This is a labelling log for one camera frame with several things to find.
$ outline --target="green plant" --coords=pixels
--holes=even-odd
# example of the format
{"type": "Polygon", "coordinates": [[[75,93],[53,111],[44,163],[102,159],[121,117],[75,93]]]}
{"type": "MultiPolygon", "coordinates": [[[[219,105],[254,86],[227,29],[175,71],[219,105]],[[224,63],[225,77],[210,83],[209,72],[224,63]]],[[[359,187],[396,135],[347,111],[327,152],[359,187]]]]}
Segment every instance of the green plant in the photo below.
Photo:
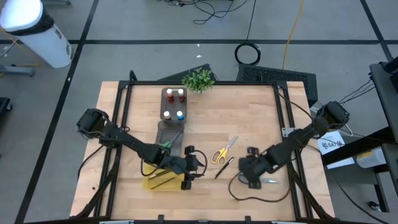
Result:
{"type": "Polygon", "coordinates": [[[201,70],[201,68],[195,69],[191,74],[185,75],[182,78],[182,84],[191,91],[204,91],[214,84],[211,80],[210,70],[201,70]]]}

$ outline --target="wire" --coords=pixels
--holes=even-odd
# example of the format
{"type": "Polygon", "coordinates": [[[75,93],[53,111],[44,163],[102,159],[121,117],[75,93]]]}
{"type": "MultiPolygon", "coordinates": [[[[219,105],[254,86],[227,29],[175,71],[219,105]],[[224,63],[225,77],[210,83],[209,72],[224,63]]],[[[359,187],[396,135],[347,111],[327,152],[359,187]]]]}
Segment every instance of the wire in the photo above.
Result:
{"type": "Polygon", "coordinates": [[[338,103],[341,103],[345,98],[347,98],[347,97],[351,96],[352,94],[356,93],[357,91],[359,91],[360,89],[362,89],[362,87],[366,86],[366,85],[367,85],[369,82],[371,82],[371,81],[372,81],[372,80],[369,79],[368,82],[366,82],[365,84],[361,85],[361,87],[359,87],[357,90],[355,90],[354,92],[352,92],[352,93],[350,93],[350,94],[344,96],[343,99],[341,99],[338,103]]]}
{"type": "Polygon", "coordinates": [[[348,200],[350,200],[350,202],[355,205],[355,207],[359,208],[362,212],[364,212],[365,214],[367,214],[369,217],[373,218],[374,220],[381,222],[383,224],[389,224],[388,222],[385,222],[381,219],[379,219],[378,217],[375,217],[374,215],[370,214],[368,211],[366,211],[365,209],[363,209],[362,207],[360,207],[356,202],[354,202],[354,200],[347,194],[347,192],[342,188],[342,186],[331,176],[329,175],[330,178],[332,179],[332,181],[334,183],[337,184],[337,186],[340,188],[340,190],[346,195],[346,197],[348,198],[348,200]]]}
{"type": "Polygon", "coordinates": [[[16,45],[18,48],[20,48],[23,52],[25,52],[27,55],[29,55],[31,58],[33,58],[35,61],[38,61],[37,63],[34,63],[34,64],[28,63],[28,64],[22,64],[22,65],[17,65],[17,66],[19,66],[19,67],[39,67],[40,66],[40,63],[39,63],[40,60],[39,60],[38,56],[32,54],[25,47],[18,44],[18,42],[17,42],[18,39],[14,39],[4,29],[0,28],[0,30],[1,30],[1,32],[3,32],[6,35],[6,37],[8,37],[8,39],[12,40],[12,44],[9,46],[9,48],[5,52],[3,52],[4,55],[11,49],[11,47],[13,45],[16,45]]]}
{"type": "Polygon", "coordinates": [[[256,3],[257,3],[257,0],[254,0],[253,10],[251,11],[251,18],[250,18],[248,35],[246,36],[246,40],[244,41],[244,43],[246,43],[248,41],[248,39],[249,39],[249,34],[250,34],[250,30],[251,30],[251,23],[253,21],[253,15],[254,15],[254,9],[256,8],[256,3]]]}
{"type": "Polygon", "coordinates": [[[299,21],[301,13],[303,12],[303,6],[304,6],[304,0],[301,0],[300,9],[298,10],[298,14],[297,14],[296,20],[294,21],[292,31],[290,31],[289,38],[287,39],[287,42],[286,42],[286,45],[285,45],[284,61],[282,63],[282,69],[283,70],[285,70],[285,61],[286,61],[286,55],[287,55],[287,48],[289,46],[290,40],[292,39],[292,36],[293,36],[294,30],[296,28],[297,22],[299,21]]]}
{"type": "Polygon", "coordinates": [[[362,96],[362,95],[365,94],[365,93],[368,93],[369,91],[373,90],[374,88],[375,88],[375,86],[373,86],[371,89],[369,89],[369,90],[367,90],[367,91],[365,91],[365,92],[362,92],[362,93],[359,94],[359,95],[356,95],[355,97],[352,97],[352,98],[350,98],[350,99],[348,99],[348,100],[346,100],[346,101],[341,102],[341,104],[344,105],[345,103],[347,103],[347,102],[349,102],[349,101],[351,101],[351,100],[353,100],[353,99],[355,99],[355,98],[358,98],[358,97],[362,96]]]}
{"type": "Polygon", "coordinates": [[[79,179],[81,168],[83,168],[83,166],[85,165],[85,163],[86,163],[90,158],[92,158],[95,154],[97,154],[97,152],[99,152],[103,147],[104,147],[104,145],[101,145],[99,148],[97,148],[97,150],[95,150],[93,153],[91,153],[91,154],[81,163],[81,165],[80,165],[80,167],[79,167],[79,170],[78,170],[78,172],[77,172],[77,179],[79,179]]]}
{"type": "Polygon", "coordinates": [[[261,49],[260,49],[256,44],[248,43],[249,35],[250,35],[250,30],[251,30],[251,24],[252,24],[252,21],[253,21],[254,10],[255,10],[255,8],[256,8],[256,3],[257,3],[257,0],[254,0],[253,9],[252,9],[252,12],[251,12],[249,30],[248,30],[248,34],[247,34],[247,36],[246,36],[246,40],[245,40],[242,44],[239,44],[239,45],[235,48],[235,52],[234,52],[235,60],[236,60],[240,65],[241,65],[241,64],[244,64],[244,65],[257,65],[257,64],[260,62],[260,60],[261,60],[261,49]],[[240,59],[239,59],[239,57],[238,57],[238,51],[239,51],[239,49],[240,49],[241,47],[243,47],[243,46],[249,46],[249,47],[253,48],[253,49],[256,51],[256,53],[257,53],[257,59],[256,59],[254,62],[252,62],[252,63],[243,63],[242,61],[240,61],[240,59]]]}
{"type": "Polygon", "coordinates": [[[369,90],[372,87],[374,87],[374,84],[368,85],[365,89],[361,90],[360,92],[355,93],[351,98],[356,98],[359,94],[364,93],[365,91],[369,90]]]}
{"type": "Polygon", "coordinates": [[[339,129],[338,131],[339,131],[341,134],[345,134],[345,135],[347,135],[347,136],[349,136],[349,137],[354,136],[354,133],[353,133],[353,131],[351,130],[351,128],[349,128],[348,124],[344,124],[344,126],[348,129],[349,133],[345,132],[345,130],[343,130],[343,129],[339,129]]]}
{"type": "Polygon", "coordinates": [[[278,91],[278,94],[279,94],[279,96],[282,97],[286,102],[288,102],[288,103],[290,103],[290,104],[293,104],[294,106],[296,106],[296,107],[298,107],[300,110],[302,110],[304,113],[306,113],[306,114],[310,117],[312,123],[314,123],[314,120],[313,120],[313,118],[311,117],[310,113],[308,113],[305,109],[303,109],[303,108],[302,108],[301,106],[299,106],[298,104],[296,104],[296,103],[294,103],[294,102],[292,102],[292,101],[290,101],[290,100],[287,100],[284,96],[282,96],[282,94],[279,93],[279,91],[278,91]]]}
{"type": "Polygon", "coordinates": [[[229,5],[229,8],[228,8],[226,11],[225,11],[225,10],[216,11],[216,9],[215,9],[210,3],[207,3],[207,2],[204,2],[204,1],[201,1],[201,0],[199,0],[199,1],[197,1],[197,2],[194,1],[193,5],[195,5],[195,7],[196,7],[197,9],[201,10],[202,12],[209,14],[210,17],[207,18],[207,19],[195,19],[195,20],[193,20],[193,23],[198,24],[198,25],[203,25],[203,24],[205,24],[207,21],[209,21],[212,17],[217,17],[217,18],[219,18],[219,19],[224,18],[229,12],[233,12],[233,11],[239,9],[240,7],[242,7],[244,4],[247,3],[247,1],[248,1],[248,0],[245,0],[245,1],[244,1],[242,4],[240,4],[238,7],[234,8],[234,9],[231,9],[231,7],[232,7],[232,5],[233,5],[233,3],[234,3],[234,0],[232,0],[231,4],[229,5]],[[203,4],[209,5],[209,6],[212,8],[213,13],[208,12],[208,11],[206,11],[206,10],[200,8],[200,7],[198,6],[197,3],[203,3],[203,4]],[[222,12],[225,12],[225,14],[222,15],[222,16],[217,16],[217,15],[216,15],[217,13],[222,13],[222,12]]]}
{"type": "Polygon", "coordinates": [[[238,198],[237,196],[235,196],[234,194],[232,194],[232,191],[231,191],[231,184],[232,184],[232,181],[233,181],[239,174],[240,174],[240,172],[238,172],[238,173],[229,181],[229,184],[228,184],[228,192],[229,192],[229,194],[230,194],[233,198],[235,198],[235,200],[237,200],[237,201],[243,201],[243,200],[254,199],[254,200],[259,200],[259,201],[262,201],[262,202],[277,203],[277,202],[282,201],[283,199],[285,199],[285,198],[289,195],[290,188],[287,189],[286,194],[285,194],[283,197],[281,197],[280,199],[277,199],[277,200],[268,200],[268,199],[263,199],[263,198],[259,198],[259,197],[253,197],[253,196],[252,196],[252,197],[246,197],[246,198],[238,198]]]}
{"type": "Polygon", "coordinates": [[[317,147],[311,146],[310,144],[307,144],[307,146],[312,148],[312,149],[314,149],[314,150],[316,150],[317,152],[321,153],[321,151],[317,147]]]}
{"type": "Polygon", "coordinates": [[[369,136],[364,136],[362,134],[353,133],[353,135],[359,136],[359,137],[362,137],[362,138],[372,139],[372,140],[383,142],[383,143],[389,143],[389,144],[394,144],[395,143],[395,142],[389,142],[389,141],[385,141],[385,140],[381,140],[381,139],[377,139],[377,138],[372,138],[372,137],[369,137],[369,136]]]}
{"type": "Polygon", "coordinates": [[[205,175],[205,172],[206,172],[206,170],[207,170],[207,157],[206,157],[206,155],[205,155],[202,151],[194,150],[194,152],[199,152],[199,153],[202,154],[203,157],[205,158],[205,168],[203,169],[203,172],[201,173],[202,175],[205,175]]]}

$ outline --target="desk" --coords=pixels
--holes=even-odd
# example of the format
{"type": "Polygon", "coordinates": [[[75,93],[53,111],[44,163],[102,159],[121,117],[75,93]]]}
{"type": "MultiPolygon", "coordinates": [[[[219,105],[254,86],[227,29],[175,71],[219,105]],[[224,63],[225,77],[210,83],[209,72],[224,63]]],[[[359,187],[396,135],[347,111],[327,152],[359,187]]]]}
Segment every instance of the desk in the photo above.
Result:
{"type": "MultiPolygon", "coordinates": [[[[168,86],[133,86],[127,117],[129,134],[144,142],[155,142],[157,123],[160,121],[160,94],[165,87],[168,86]]],[[[309,111],[303,84],[290,82],[288,87],[290,99],[309,111]]],[[[118,82],[103,82],[96,107],[112,115],[117,88],[118,82]]],[[[118,118],[121,118],[123,106],[121,107],[118,118]]],[[[310,123],[310,118],[297,107],[292,106],[292,111],[296,127],[305,127],[310,123]]],[[[221,167],[209,162],[206,175],[194,180],[192,189],[187,191],[144,190],[139,172],[140,159],[134,151],[124,147],[112,219],[156,220],[162,214],[166,220],[243,220],[246,215],[250,215],[252,220],[295,220],[291,196],[279,203],[257,200],[238,202],[228,193],[228,182],[238,172],[237,158],[246,155],[248,146],[263,150],[281,142],[273,88],[264,85],[215,85],[203,94],[188,93],[183,147],[194,145],[210,159],[215,150],[221,149],[234,136],[239,138],[227,157],[234,156],[236,161],[216,180],[214,176],[221,167]]],[[[310,144],[317,146],[315,140],[311,140],[310,144]]],[[[90,140],[85,157],[98,147],[98,140],[90,140]]],[[[81,170],[71,215],[80,212],[95,193],[93,188],[98,188],[103,159],[104,151],[92,158],[81,170]]],[[[325,211],[334,216],[320,154],[308,147],[303,150],[302,159],[308,189],[325,211]]],[[[232,191],[237,197],[278,199],[289,188],[285,167],[275,174],[264,174],[264,177],[276,179],[279,184],[263,184],[261,190],[249,190],[247,185],[235,180],[232,191]]],[[[302,194],[299,190],[298,192],[298,197],[302,200],[302,194]]],[[[108,193],[105,192],[101,214],[104,214],[107,199],[108,193]]],[[[300,208],[304,217],[303,203],[300,208]]]]}

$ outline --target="black pen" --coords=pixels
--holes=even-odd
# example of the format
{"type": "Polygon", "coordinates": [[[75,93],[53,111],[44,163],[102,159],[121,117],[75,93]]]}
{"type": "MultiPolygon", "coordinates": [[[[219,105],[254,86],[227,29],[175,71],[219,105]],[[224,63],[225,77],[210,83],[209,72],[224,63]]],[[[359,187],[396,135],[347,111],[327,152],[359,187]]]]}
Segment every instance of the black pen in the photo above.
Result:
{"type": "Polygon", "coordinates": [[[220,171],[218,171],[214,179],[217,179],[217,177],[225,170],[226,167],[228,167],[228,165],[232,162],[232,160],[234,160],[234,157],[230,158],[229,161],[223,166],[223,168],[221,168],[220,171]]]}

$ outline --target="scissors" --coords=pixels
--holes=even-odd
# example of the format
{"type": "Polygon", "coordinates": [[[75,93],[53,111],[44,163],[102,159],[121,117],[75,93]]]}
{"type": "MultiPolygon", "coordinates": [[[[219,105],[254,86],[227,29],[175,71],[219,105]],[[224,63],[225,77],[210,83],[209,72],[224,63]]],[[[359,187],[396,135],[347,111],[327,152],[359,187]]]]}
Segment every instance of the scissors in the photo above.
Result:
{"type": "Polygon", "coordinates": [[[211,156],[211,162],[220,166],[224,165],[226,162],[226,153],[237,139],[238,137],[235,136],[224,148],[220,149],[219,151],[215,151],[211,156]]]}

